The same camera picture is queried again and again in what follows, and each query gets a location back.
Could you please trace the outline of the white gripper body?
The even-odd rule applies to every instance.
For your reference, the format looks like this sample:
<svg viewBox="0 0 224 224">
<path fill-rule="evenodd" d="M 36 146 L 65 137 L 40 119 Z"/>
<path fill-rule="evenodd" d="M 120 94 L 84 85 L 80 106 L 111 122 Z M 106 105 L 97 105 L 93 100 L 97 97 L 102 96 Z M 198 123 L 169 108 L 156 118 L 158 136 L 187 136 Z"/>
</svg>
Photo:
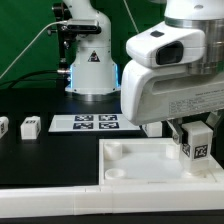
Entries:
<svg viewBox="0 0 224 224">
<path fill-rule="evenodd" d="M 130 38 L 121 110 L 135 125 L 224 109 L 224 23 L 164 22 Z"/>
</svg>

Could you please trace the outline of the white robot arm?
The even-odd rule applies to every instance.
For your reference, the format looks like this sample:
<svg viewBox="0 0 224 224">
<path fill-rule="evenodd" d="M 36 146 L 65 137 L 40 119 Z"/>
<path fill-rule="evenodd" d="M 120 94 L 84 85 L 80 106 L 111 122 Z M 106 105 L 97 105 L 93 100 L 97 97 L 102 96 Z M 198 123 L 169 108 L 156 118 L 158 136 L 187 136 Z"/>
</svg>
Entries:
<svg viewBox="0 0 224 224">
<path fill-rule="evenodd" d="M 110 22 L 90 0 L 63 0 L 82 34 L 70 67 L 73 94 L 116 87 Z M 131 37 L 121 82 L 121 111 L 134 125 L 224 109 L 224 0 L 165 0 L 164 21 Z"/>
</svg>

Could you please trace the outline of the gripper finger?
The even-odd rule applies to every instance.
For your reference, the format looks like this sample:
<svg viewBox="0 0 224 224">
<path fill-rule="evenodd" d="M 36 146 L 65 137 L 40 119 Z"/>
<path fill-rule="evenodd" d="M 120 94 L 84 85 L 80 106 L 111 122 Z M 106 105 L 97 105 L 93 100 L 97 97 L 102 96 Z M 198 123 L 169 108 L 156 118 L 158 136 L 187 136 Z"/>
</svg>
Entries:
<svg viewBox="0 0 224 224">
<path fill-rule="evenodd" d="M 176 144 L 182 143 L 183 131 L 181 129 L 181 119 L 171 119 L 167 121 L 170 129 L 172 130 L 172 138 Z"/>
<path fill-rule="evenodd" d="M 208 115 L 206 124 L 209 125 L 211 128 L 215 129 L 218 127 L 222 119 L 223 119 L 222 111 L 213 111 Z"/>
</svg>

